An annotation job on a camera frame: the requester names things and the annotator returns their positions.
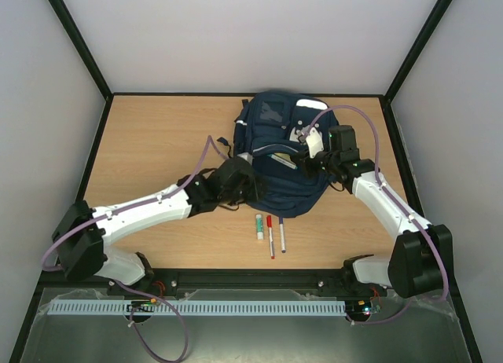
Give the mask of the white glue stick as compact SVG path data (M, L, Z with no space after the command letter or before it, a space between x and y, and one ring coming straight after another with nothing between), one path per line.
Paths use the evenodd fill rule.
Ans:
M258 240L264 240L263 217L261 214L255 216L256 236Z

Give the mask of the red marker pen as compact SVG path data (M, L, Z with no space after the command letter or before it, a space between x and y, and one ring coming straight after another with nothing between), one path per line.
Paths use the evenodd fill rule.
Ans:
M266 216L266 225L268 230L268 240L270 246L270 257L271 259L275 259L275 250L274 250L274 231L272 225L272 215Z

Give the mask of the yellow highlighter pen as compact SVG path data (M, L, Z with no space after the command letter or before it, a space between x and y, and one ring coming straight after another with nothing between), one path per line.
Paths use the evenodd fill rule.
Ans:
M287 160L289 162L292 162L290 159L283 157L282 155L278 155L276 153L271 154L270 157L278 162L281 162L282 160Z

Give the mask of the purple marker pen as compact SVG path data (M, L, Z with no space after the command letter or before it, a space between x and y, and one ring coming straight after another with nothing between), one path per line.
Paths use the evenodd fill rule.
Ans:
M284 219L279 217L279 229L280 229L280 242L281 242L281 252L286 253L286 240L285 240L285 224Z

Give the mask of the navy blue student backpack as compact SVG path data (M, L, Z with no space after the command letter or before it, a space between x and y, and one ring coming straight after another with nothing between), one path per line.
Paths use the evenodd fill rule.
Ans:
M314 97L283 91L257 93L242 101L242 110L234 120L233 154L249 152L255 174L266 183L266 195L248 205L282 218L306 214L335 181L325 174L308 178L298 167L293 170L272 159L271 154L292 160L292 155L307 149L299 135L313 125L329 146L329 128L337 126L333 112L313 120L329 106Z

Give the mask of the green marker pen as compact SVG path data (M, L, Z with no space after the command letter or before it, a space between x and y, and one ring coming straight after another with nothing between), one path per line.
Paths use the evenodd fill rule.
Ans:
M289 167L289 168L291 168L291 169L293 169L293 170L295 170L295 169L297 168L297 166L296 166L294 163L289 162L289 161L287 161L287 160L282 160L282 161L281 161L281 163L282 163L283 165L285 165L286 167Z

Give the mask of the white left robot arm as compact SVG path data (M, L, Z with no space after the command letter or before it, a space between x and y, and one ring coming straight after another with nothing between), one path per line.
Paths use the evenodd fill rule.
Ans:
M220 167L199 170L136 200L95 208L80 200L69 207L52 235L59 258L57 268L68 281L97 276L136 284L148 276L148 260L139 252L118 249L117 241L218 207L256 202L265 193L265 179L246 159L235 157Z

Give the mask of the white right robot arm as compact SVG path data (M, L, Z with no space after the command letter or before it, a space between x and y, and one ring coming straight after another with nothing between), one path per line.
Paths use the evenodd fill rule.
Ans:
M444 299L452 258L450 231L415 212L387 183L376 162L361 159L351 126L330 128L328 138L324 145L316 128L300 130L298 140L305 148L293 155L292 161L308 175L325 172L334 177L371 210L394 241L389 257L350 259L343 286L358 294L369 284L378 284L394 289L404 299L439 290Z

